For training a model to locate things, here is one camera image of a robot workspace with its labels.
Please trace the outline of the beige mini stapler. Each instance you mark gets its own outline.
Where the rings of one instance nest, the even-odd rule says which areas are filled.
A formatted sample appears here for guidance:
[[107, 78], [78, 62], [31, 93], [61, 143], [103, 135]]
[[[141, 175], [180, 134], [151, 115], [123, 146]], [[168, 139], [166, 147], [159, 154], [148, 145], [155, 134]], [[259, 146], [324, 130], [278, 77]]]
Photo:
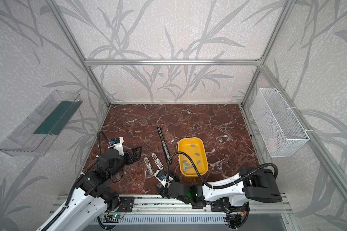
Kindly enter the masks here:
[[152, 167], [152, 165], [151, 165], [151, 163], [150, 163], [150, 161], [149, 161], [149, 159], [147, 157], [144, 158], [144, 162], [146, 164], [146, 167], [147, 167], [147, 170], [148, 170], [149, 174], [153, 176], [154, 175], [154, 170], [153, 170], [153, 167]]

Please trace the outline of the black metal stapler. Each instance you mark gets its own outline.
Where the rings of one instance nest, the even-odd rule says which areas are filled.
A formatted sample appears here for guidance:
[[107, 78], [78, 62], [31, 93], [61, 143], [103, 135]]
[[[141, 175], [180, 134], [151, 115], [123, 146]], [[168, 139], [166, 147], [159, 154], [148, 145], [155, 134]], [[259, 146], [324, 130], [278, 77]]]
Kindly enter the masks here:
[[167, 144], [166, 144], [166, 142], [164, 140], [164, 137], [163, 137], [162, 129], [161, 129], [161, 127], [157, 127], [157, 130], [158, 130], [158, 133], [159, 133], [160, 140], [162, 142], [163, 154], [165, 156], [166, 162], [170, 165], [172, 163], [172, 161], [169, 160], [170, 154], [169, 154], [169, 151], [168, 151]]

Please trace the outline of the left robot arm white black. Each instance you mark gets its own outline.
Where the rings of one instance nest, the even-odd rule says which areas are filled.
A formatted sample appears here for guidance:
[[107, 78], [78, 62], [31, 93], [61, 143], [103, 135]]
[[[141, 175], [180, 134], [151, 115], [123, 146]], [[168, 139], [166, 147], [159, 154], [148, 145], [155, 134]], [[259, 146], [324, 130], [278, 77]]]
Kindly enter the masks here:
[[97, 160], [74, 182], [66, 201], [39, 227], [40, 231], [82, 231], [105, 211], [122, 205], [110, 183], [125, 166], [140, 160], [142, 147], [124, 151], [122, 137], [107, 142], [105, 153], [98, 148]]

